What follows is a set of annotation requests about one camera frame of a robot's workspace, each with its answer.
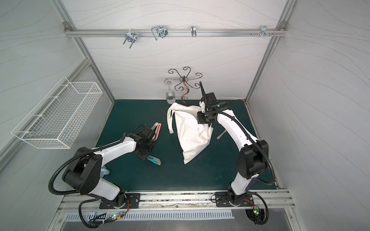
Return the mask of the olive green art knife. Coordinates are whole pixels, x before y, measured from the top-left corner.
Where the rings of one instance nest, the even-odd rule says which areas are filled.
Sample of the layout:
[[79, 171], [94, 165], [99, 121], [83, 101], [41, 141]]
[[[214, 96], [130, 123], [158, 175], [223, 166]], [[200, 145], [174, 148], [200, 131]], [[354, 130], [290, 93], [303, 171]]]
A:
[[151, 129], [153, 130], [153, 131], [156, 131], [156, 129], [157, 129], [157, 126], [159, 125], [159, 122], [156, 122], [152, 127], [151, 127]]

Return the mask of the teal utility knife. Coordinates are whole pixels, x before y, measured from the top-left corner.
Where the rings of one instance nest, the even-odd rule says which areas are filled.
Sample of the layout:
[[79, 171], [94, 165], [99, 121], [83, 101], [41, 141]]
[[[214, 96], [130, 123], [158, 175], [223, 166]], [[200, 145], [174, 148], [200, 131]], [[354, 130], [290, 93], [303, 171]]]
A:
[[160, 166], [161, 165], [161, 160], [159, 158], [153, 157], [153, 156], [148, 156], [147, 160]]

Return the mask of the white cloth tote pouch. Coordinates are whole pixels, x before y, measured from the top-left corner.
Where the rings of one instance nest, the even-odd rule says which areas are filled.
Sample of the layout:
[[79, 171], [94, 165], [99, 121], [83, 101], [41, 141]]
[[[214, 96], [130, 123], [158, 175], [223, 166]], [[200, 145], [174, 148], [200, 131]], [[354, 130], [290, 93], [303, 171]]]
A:
[[198, 123], [197, 112], [200, 110], [200, 106], [185, 106], [173, 103], [167, 111], [169, 133], [174, 133], [172, 120], [175, 119], [177, 136], [183, 150], [185, 165], [210, 144], [213, 134], [214, 128], [211, 125]]

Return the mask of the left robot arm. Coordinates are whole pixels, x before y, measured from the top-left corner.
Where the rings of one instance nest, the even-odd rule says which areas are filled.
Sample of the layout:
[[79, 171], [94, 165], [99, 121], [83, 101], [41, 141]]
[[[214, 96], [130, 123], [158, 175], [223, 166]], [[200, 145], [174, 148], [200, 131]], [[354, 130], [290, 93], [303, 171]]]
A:
[[48, 189], [54, 195], [78, 193], [101, 200], [110, 208], [122, 208], [129, 205], [125, 191], [105, 180], [102, 170], [105, 165], [125, 154], [135, 153], [143, 161], [161, 165], [160, 159], [150, 153], [154, 149], [153, 142], [158, 137], [160, 123], [151, 128], [143, 125], [142, 130], [124, 134], [118, 141], [94, 149], [86, 147], [78, 149], [76, 154], [51, 176]]

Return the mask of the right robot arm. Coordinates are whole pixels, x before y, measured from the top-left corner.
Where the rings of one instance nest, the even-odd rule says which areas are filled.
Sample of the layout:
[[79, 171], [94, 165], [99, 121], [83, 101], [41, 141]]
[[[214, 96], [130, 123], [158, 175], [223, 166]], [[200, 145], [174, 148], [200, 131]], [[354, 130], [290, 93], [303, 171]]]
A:
[[199, 82], [199, 86], [202, 98], [201, 111], [197, 112], [198, 123], [221, 125], [240, 152], [236, 160], [238, 173], [227, 194], [217, 194], [216, 201], [226, 203], [230, 207], [239, 207], [248, 201], [252, 203], [253, 197], [249, 189], [255, 182], [265, 185], [275, 185], [276, 182], [276, 173], [268, 154], [268, 143], [251, 135], [227, 103], [219, 102], [213, 92], [205, 92], [202, 82]]

